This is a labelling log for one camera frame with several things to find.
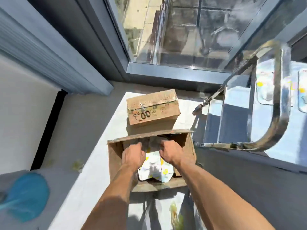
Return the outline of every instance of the scissors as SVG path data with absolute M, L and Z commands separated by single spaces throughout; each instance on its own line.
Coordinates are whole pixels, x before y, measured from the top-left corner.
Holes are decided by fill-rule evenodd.
M 146 119 L 146 117 L 149 118 L 150 117 L 150 112 L 148 110 L 145 110 L 144 106 L 141 103 L 140 103 L 140 105 L 142 107 L 142 109 L 141 109 L 141 111 L 142 111 L 141 118 L 142 119 Z

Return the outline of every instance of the person's right arm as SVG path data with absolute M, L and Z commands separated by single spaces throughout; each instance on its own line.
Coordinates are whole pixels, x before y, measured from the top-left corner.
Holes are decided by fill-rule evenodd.
M 195 165 L 173 140 L 163 141 L 161 157 L 186 181 L 208 230 L 273 230 L 266 218 L 225 183 Z

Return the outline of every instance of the black baseboard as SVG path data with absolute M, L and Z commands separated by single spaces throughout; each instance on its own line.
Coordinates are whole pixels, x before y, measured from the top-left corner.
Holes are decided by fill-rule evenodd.
M 37 152 L 34 157 L 30 170 L 40 169 L 41 165 L 43 164 L 43 161 L 44 161 L 47 149 L 48 149 L 48 145 L 52 137 L 54 127 L 56 126 L 56 122 L 59 117 L 59 112 L 62 108 L 64 98 L 66 95 L 67 95 L 67 92 L 64 90 L 61 90 L 58 92 L 56 96 L 56 100 L 54 101 L 52 110 L 50 112 L 50 116 L 48 118 L 44 133 L 41 137 L 41 140 L 40 140 L 40 143 L 39 143 L 39 146 L 38 146 L 38 149 L 37 149 Z

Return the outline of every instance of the person's left arm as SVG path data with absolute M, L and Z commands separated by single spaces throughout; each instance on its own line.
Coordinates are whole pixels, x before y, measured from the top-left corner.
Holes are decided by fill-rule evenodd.
M 126 229 L 129 196 L 133 177 L 145 161 L 142 143 L 123 152 L 122 165 L 88 216 L 81 230 Z

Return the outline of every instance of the forearm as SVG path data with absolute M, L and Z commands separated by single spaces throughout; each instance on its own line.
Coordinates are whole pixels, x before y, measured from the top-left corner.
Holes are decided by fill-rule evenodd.
M 204 169 L 182 160 L 176 169 L 185 179 L 208 230 L 272 230 L 248 202 Z
M 122 165 L 96 206 L 90 213 L 82 230 L 126 228 L 127 210 L 132 180 L 135 172 Z

